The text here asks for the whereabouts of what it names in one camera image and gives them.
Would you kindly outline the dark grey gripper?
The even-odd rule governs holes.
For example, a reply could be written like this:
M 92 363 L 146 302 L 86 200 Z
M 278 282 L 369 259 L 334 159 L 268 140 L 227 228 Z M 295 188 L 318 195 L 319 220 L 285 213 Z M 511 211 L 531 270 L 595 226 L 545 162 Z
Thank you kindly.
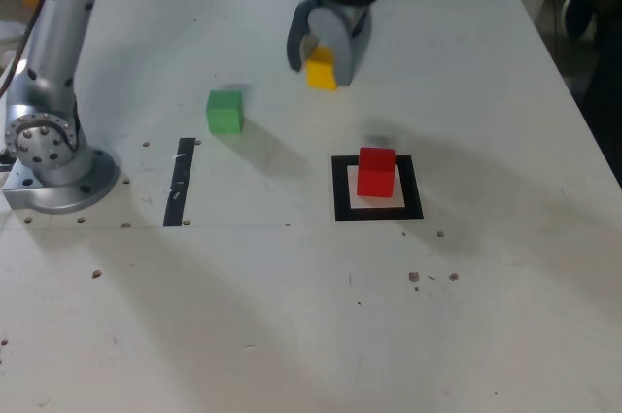
M 349 86 L 363 62 L 371 30 L 369 8 L 303 0 L 294 10 L 286 43 L 290 68 L 300 73 L 320 41 L 332 51 L 337 85 Z

